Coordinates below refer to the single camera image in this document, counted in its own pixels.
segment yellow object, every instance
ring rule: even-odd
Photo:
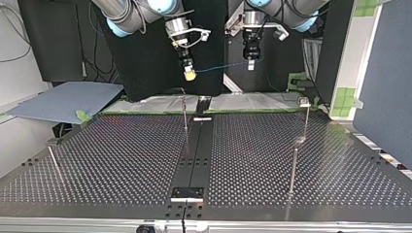
[[[186,76],[186,80],[187,80],[188,82],[190,82],[190,81],[193,81],[193,80],[196,79],[197,74],[196,74],[196,72],[194,72],[194,71],[190,71],[190,72],[186,72],[186,73],[185,73],[185,76]]]

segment vertical metal pole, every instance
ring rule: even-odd
[[[182,110],[183,110],[183,116],[185,118],[185,132],[188,135],[188,113],[187,113],[187,104],[186,104],[186,92],[183,88],[181,88],[183,91],[183,99],[182,99]]]
[[[309,122],[309,113],[310,113],[310,107],[308,107],[308,110],[306,112],[306,120],[305,120],[305,131],[303,133],[303,138],[306,140],[306,133],[308,131],[308,122]]]
[[[54,165],[58,168],[59,165],[58,165],[58,163],[57,163],[57,160],[55,159],[54,153],[53,153],[53,151],[52,151],[52,147],[48,147],[48,149],[49,149],[49,152],[50,152],[50,154],[51,154],[51,159],[52,159]]]
[[[295,176],[296,176],[297,153],[298,153],[298,149],[295,148],[295,149],[293,150],[291,186],[290,186],[290,189],[289,189],[289,195],[293,195],[294,178],[295,178]]]

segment gray wall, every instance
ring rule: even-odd
[[[0,2],[18,10],[16,0],[0,0]],[[20,29],[16,17],[8,10],[4,11]],[[25,54],[27,49],[28,45],[21,40],[0,12],[0,60]],[[0,62],[0,107],[46,89],[48,89],[48,86],[42,82],[32,51],[23,59],[13,62]]]
[[[17,0],[0,0],[18,10]],[[11,25],[0,13],[0,60],[24,54],[27,45],[16,35]],[[32,52],[23,59],[0,62],[0,114],[15,106],[21,99],[32,97],[48,89],[42,82]],[[0,178],[11,172],[21,162],[46,146],[55,123],[0,116]]]
[[[412,1],[383,7],[369,59],[355,127],[412,168]]]

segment metal frame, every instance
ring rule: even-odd
[[[203,105],[208,106],[207,102],[210,100],[205,101]],[[174,187],[188,186],[204,187],[205,193],[208,193],[212,159],[211,148],[216,116],[210,117],[212,120],[191,122],[189,147],[187,150],[182,150],[181,163],[183,165],[176,169],[170,192]],[[96,119],[85,123],[83,128],[95,121]],[[69,133],[64,137],[64,142],[79,132],[80,130],[75,130]],[[373,158],[376,161],[374,166],[378,166],[389,176],[395,177],[403,187],[412,190],[410,180],[400,176],[398,170],[386,164],[379,154],[373,152],[355,136],[350,135],[348,140],[351,141],[353,146],[362,151],[363,156]],[[32,159],[47,155],[48,152],[44,150],[33,156]],[[1,179],[0,182],[9,181],[16,174],[26,169],[27,166],[19,167]],[[167,210],[164,208],[158,210],[152,208],[126,210],[114,207],[111,211],[116,213],[115,216],[108,212],[107,208],[76,207],[71,209],[56,206],[41,208],[27,206],[30,211],[22,216],[18,210],[12,211],[13,207],[10,207],[10,216],[15,217],[0,217],[0,232],[135,232],[139,225],[153,225],[157,232],[181,232],[182,221],[185,223],[186,230],[190,232],[256,232],[267,230],[272,232],[412,232],[412,224],[366,223],[367,221],[408,222],[411,213],[409,209],[398,209],[394,213],[385,209],[368,210],[365,208],[278,208],[276,210],[245,208],[233,212],[230,209],[213,209],[207,205],[207,200],[208,196],[206,194],[203,203],[170,202]],[[41,217],[45,208],[56,212],[59,218]]]

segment blue board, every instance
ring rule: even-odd
[[[94,116],[121,91],[122,85],[109,83],[65,83],[28,100],[7,112],[15,117],[81,124],[76,111]]]

